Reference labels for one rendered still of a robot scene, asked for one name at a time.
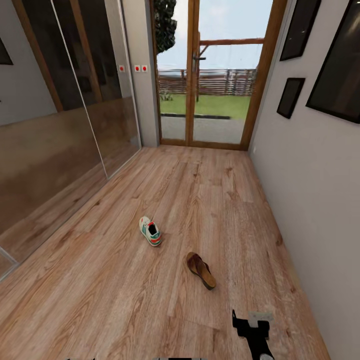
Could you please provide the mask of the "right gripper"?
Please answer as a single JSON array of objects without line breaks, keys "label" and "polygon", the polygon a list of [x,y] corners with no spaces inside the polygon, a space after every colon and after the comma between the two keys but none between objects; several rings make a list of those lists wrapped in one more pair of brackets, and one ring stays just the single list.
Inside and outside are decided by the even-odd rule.
[{"label": "right gripper", "polygon": [[237,329],[239,337],[247,339],[249,343],[255,337],[261,337],[264,339],[269,338],[269,324],[266,320],[258,320],[258,327],[251,327],[247,319],[237,318],[236,315],[232,317],[232,325]]}]

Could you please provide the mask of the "gym shoe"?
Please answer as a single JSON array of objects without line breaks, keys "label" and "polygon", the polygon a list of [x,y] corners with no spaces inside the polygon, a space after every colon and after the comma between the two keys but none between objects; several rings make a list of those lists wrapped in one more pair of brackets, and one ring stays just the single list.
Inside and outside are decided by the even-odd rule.
[{"label": "gym shoe", "polygon": [[158,226],[148,217],[144,216],[140,219],[139,228],[153,247],[157,247],[162,243]]}]

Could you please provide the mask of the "sandal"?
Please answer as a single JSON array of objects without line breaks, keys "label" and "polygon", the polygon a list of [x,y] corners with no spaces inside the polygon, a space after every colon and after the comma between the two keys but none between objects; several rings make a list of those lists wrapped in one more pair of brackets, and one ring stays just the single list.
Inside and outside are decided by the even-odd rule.
[{"label": "sandal", "polygon": [[199,276],[202,279],[204,286],[211,291],[216,286],[217,282],[211,275],[209,265],[204,263],[202,258],[194,252],[188,253],[186,261],[190,271]]}]

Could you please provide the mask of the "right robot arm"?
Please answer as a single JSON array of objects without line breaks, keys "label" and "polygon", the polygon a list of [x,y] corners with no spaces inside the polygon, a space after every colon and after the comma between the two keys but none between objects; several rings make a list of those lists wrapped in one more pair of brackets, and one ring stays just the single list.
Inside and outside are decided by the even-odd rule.
[{"label": "right robot arm", "polygon": [[232,325],[237,329],[239,337],[247,339],[252,360],[275,360],[266,339],[269,338],[268,321],[274,319],[270,311],[249,309],[248,319],[232,317]]}]

